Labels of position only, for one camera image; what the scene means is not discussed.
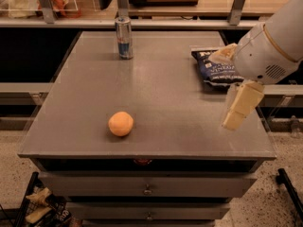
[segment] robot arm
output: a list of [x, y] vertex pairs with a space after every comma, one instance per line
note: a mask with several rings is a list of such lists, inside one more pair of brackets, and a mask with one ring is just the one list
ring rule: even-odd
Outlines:
[[253, 27], [238, 44], [213, 53], [214, 62], [229, 62], [246, 80], [231, 87], [223, 126], [237, 129], [263, 98], [263, 85], [275, 84], [298, 69], [303, 60], [303, 0], [290, 0], [265, 23]]

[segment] drawer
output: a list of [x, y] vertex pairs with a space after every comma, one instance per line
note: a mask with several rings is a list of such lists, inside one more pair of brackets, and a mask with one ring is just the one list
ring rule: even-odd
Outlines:
[[214, 220], [85, 220], [83, 227], [214, 227]]
[[57, 196], [152, 196], [240, 198], [253, 174], [115, 174], [42, 172], [40, 180]]
[[66, 208], [79, 219], [191, 220], [221, 219], [229, 204], [221, 203], [135, 203], [69, 202]]

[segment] gray tabletop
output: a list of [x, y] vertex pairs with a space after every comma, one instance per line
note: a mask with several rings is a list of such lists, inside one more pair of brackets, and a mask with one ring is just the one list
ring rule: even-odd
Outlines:
[[[193, 47], [218, 47], [218, 32], [137, 31], [134, 58], [117, 55], [114, 32], [83, 32], [35, 122], [22, 157], [273, 159], [276, 152], [256, 112], [237, 131], [221, 127], [225, 94], [205, 87]], [[108, 119], [134, 118], [116, 137]]]

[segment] cable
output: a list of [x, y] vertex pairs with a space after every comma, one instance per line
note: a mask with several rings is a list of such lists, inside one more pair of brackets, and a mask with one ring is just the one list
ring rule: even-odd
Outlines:
[[5, 217], [10, 222], [11, 226], [13, 226], [13, 222], [11, 221], [11, 219], [9, 218], [9, 216], [7, 215], [6, 211], [4, 211], [4, 208], [2, 207], [1, 203], [0, 203], [0, 208], [1, 208], [2, 212], [3, 212], [3, 214], [5, 215]]

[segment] floor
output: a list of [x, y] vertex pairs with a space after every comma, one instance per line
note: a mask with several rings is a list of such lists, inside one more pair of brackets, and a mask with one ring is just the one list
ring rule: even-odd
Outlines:
[[[24, 131], [0, 131], [0, 203], [5, 209], [18, 208], [31, 173], [37, 168], [16, 151]], [[276, 184], [279, 168], [285, 168], [299, 196], [303, 192], [303, 135], [293, 138], [288, 132], [271, 132], [276, 142], [277, 159], [257, 171], [258, 180], [241, 198], [231, 201], [231, 210], [216, 227], [294, 227], [302, 226], [295, 217], [294, 205], [284, 185]], [[9, 226], [0, 221], [0, 226]]]

